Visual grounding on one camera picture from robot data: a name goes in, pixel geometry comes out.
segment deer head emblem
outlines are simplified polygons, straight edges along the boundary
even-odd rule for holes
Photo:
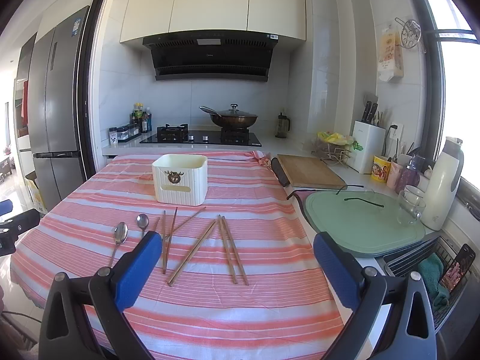
[[[169,181],[172,184],[178,184],[180,183],[180,180],[182,179],[183,172],[165,172],[166,176],[169,178]]]

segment purple bottle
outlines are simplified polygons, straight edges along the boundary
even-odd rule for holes
[[[397,186],[395,187],[396,193],[403,191],[405,185],[413,185],[416,187],[420,183],[420,171],[424,160],[420,155],[416,155],[410,160],[409,164],[402,170],[402,174],[397,181]]]

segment tiled floor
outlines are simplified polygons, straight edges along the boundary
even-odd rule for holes
[[[13,210],[9,214],[0,216],[0,222],[33,208],[28,189],[15,170],[13,170],[13,175],[7,176],[4,182],[0,183],[0,202],[5,199],[12,201]],[[3,303],[5,304],[5,310],[21,312],[41,320],[43,310],[36,307],[33,302],[25,296],[20,286],[12,283],[10,280],[10,257],[11,255],[0,257],[0,287],[4,292]],[[4,316],[10,323],[25,332],[29,337],[35,341],[38,340],[40,323],[20,315],[4,314]]]

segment white thermos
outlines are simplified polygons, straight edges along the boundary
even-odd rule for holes
[[[461,139],[446,137],[445,146],[433,167],[423,198],[427,206],[421,215],[421,221],[435,231],[440,230],[445,222],[457,193],[463,168],[461,145]]]

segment tablecloth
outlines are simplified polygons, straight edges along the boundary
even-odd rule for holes
[[[75,278],[106,266],[119,221],[129,231],[116,261],[140,240],[137,213],[149,216],[152,230],[166,210],[169,231],[175,207],[155,199],[151,168],[166,152],[116,157],[29,231],[11,257],[11,276],[35,303],[45,305],[57,272]],[[126,318],[156,359],[319,359],[343,324],[294,207],[260,165],[263,154],[195,154],[208,157],[206,209],[176,232],[166,275],[160,259]],[[176,223],[198,209],[179,206]],[[218,214],[226,217],[250,285],[237,266],[233,283],[215,228],[169,287],[173,270]],[[87,314],[100,344],[110,346],[92,307]]]

